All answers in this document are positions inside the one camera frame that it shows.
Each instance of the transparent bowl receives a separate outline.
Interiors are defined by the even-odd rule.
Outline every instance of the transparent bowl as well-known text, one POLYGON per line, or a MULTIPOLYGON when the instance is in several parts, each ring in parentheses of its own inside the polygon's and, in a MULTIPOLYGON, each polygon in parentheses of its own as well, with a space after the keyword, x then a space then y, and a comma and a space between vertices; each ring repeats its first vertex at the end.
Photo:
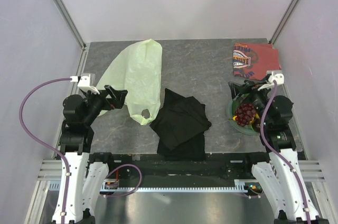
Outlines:
POLYGON ((259 135, 258 132, 255 132, 251 125, 246 125, 245 127, 239 126, 237 124, 236 121, 232 120, 232 118, 235 116, 235 111, 239 106, 239 101, 235 100, 235 101, 230 101, 228 104, 228 108, 227 108, 227 117, 229 119, 230 124, 236 128, 238 131, 240 131, 241 133, 247 134, 247 135, 259 135))

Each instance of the silver vertical beam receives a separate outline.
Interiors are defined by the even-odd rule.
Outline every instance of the silver vertical beam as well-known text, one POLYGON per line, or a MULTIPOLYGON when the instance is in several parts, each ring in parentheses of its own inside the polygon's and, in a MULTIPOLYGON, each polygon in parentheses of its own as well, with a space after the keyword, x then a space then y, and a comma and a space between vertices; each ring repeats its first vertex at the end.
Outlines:
POLYGON ((289 20, 291 14, 294 11, 295 7, 297 6, 298 2, 299 2, 299 0, 291 0, 287 10, 285 11, 283 17, 281 18, 281 20, 280 20, 274 34, 272 35, 269 43, 274 44, 277 41, 281 31, 283 30, 284 26, 286 25, 287 21, 289 20))
POLYGON ((64 20, 66 21, 68 27, 70 28, 71 32, 73 33, 77 43, 82 47, 86 47, 86 44, 84 42, 84 40, 82 39, 78 29, 76 28, 72 18, 70 17, 70 14, 67 10, 67 8, 65 7, 64 3, 62 0, 54 0, 56 6, 58 7, 62 17, 64 18, 64 20))

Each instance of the bunch of grapes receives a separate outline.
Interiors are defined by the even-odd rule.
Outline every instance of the bunch of grapes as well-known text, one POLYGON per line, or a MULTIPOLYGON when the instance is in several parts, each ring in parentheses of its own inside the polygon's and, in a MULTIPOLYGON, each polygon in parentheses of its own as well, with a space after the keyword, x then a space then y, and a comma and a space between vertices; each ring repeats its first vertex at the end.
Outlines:
POLYGON ((236 121, 239 126, 250 125, 256 115, 256 110, 252 104, 241 104, 235 111, 236 121))

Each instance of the black cloth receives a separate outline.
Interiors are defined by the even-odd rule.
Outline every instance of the black cloth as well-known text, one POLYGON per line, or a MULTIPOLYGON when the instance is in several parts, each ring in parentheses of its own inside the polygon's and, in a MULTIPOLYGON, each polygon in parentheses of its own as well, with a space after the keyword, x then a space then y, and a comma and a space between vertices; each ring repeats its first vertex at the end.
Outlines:
POLYGON ((203 160, 204 134, 211 123, 205 105, 165 89, 163 108, 150 127, 159 136, 157 153, 167 160, 203 160))

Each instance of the white backdrop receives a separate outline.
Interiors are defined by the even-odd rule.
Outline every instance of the white backdrop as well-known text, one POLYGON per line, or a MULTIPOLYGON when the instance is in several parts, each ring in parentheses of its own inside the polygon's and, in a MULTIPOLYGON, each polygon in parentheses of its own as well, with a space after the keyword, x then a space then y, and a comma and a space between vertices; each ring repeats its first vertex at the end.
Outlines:
POLYGON ((270 38, 291 0, 63 0, 86 42, 270 38))
MULTIPOLYGON (((20 126, 21 101, 35 86, 76 73, 80 47, 53 0, 0 0, 0 222, 24 223, 42 160, 52 153, 20 126)), ((56 143, 69 82, 46 86, 26 103, 24 119, 56 143)))
POLYGON ((338 0, 301 0, 276 42, 302 141, 338 211, 338 0))

